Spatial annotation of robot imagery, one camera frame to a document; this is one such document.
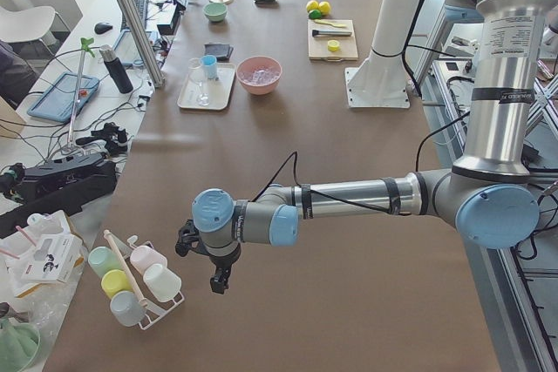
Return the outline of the green bowl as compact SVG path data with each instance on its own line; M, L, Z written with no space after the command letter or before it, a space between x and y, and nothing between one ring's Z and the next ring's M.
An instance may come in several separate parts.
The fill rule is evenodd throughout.
M203 13L210 23L220 23L227 16L228 6L225 3L208 3L204 6Z

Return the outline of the aluminium frame post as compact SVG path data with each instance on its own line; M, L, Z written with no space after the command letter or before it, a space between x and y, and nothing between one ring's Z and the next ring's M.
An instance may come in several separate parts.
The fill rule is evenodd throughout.
M153 87L158 89L165 84L164 75L158 66L156 56L153 53L152 47L148 41L143 24L140 21L140 15L135 7L133 0L117 0L117 3L129 24L130 31L132 32L133 39L136 47L141 55L143 64L147 69L150 79L153 82Z

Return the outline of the blue teach pendant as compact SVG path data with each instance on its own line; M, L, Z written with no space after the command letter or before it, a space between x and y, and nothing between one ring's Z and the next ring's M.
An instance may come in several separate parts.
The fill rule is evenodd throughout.
M159 39L159 32L157 30L147 30L146 35L152 50L155 51L155 45ZM125 68L132 68L135 61L141 61L141 55L136 47L130 29L124 29L120 32L113 45L113 49Z
M56 81L28 108L27 114L55 122L65 123L71 119L77 74L62 73ZM83 75L80 81L78 112L96 94L100 80Z

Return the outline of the yellow plastic cup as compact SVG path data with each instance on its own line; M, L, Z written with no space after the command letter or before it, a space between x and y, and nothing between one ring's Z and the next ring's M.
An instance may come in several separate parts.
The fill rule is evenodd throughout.
M106 272L101 279L101 288L109 299L121 291L133 290L125 272L120 269Z

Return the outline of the pink bowl of ice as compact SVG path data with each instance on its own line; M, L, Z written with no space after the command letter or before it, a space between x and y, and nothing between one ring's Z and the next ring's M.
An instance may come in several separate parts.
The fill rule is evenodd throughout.
M271 93L279 84L282 66L273 58L265 56L249 57L236 68L236 76L241 86L250 94Z

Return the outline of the cream serving tray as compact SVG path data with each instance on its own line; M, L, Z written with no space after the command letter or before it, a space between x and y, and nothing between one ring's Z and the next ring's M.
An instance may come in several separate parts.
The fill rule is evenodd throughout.
M208 80L203 85L203 92L208 95L208 105L200 105L197 98L199 88L187 78L180 88L177 105L181 109L222 111L228 107L229 98L235 81L236 67L231 63L217 64L217 80Z

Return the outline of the white cup rack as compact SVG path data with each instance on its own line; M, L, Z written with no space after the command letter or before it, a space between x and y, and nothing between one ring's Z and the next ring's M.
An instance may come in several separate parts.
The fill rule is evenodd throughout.
M151 241L148 240L140 242L137 235L132 235L126 239L126 250L122 252L121 248L119 249L119 255L121 256L123 271L132 286L132 292L139 300L139 304L146 309L144 319L134 327L138 327L141 330L146 331L157 322L160 322L165 317L169 316L180 304L185 301L186 296L182 292L182 284L179 293L170 301L160 302L153 296L143 281L143 274L140 274L130 262L130 254L132 253L132 250L141 245L147 245L155 249Z

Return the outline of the steel muddler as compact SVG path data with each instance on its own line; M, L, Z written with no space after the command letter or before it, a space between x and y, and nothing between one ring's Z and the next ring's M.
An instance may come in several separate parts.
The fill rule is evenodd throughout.
M311 30L312 37L351 37L352 32L350 30Z

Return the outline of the wooden cutting board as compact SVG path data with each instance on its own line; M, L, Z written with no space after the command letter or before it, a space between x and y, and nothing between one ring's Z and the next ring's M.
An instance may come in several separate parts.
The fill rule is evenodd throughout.
M347 19L309 20L308 51L310 60L358 60L353 22Z

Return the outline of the yellow lemon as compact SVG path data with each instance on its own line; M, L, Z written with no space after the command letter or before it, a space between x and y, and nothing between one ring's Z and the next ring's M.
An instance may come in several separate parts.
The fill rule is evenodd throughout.
M330 14L331 11L330 3L327 1L322 1L318 4L318 9L323 16L327 16Z
M306 11L311 12L312 10L319 10L319 2L317 0L309 0L306 3Z

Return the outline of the green plastic cup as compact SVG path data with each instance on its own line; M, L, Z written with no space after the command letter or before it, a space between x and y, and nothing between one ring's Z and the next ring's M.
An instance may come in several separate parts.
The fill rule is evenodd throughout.
M117 255L109 247L95 247L88 255L88 264L93 272L102 279L106 273L120 269Z

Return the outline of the black water bottle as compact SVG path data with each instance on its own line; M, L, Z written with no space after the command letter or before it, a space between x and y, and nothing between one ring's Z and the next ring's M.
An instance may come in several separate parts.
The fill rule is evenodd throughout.
M99 52L110 77L120 93L127 94L133 91L133 84L126 73L126 69L120 62L115 50L108 44L99 47Z

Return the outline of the yellow plastic knife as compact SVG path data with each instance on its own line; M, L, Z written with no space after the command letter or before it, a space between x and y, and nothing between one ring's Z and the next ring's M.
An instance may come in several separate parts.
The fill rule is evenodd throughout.
M327 25L334 28L347 28L346 24L339 24L328 20L316 19L313 21L315 24Z

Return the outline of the white plastic cup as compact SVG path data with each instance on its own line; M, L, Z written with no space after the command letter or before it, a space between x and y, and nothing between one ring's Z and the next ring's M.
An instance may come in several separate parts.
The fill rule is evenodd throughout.
M168 267L154 263L143 273L143 281L160 302L172 300L181 288L181 278Z

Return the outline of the green lime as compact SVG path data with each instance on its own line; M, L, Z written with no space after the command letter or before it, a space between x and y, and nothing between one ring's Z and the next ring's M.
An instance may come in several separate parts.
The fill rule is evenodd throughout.
M311 20L320 19L322 16L323 15L320 10L311 10L308 14L308 18Z

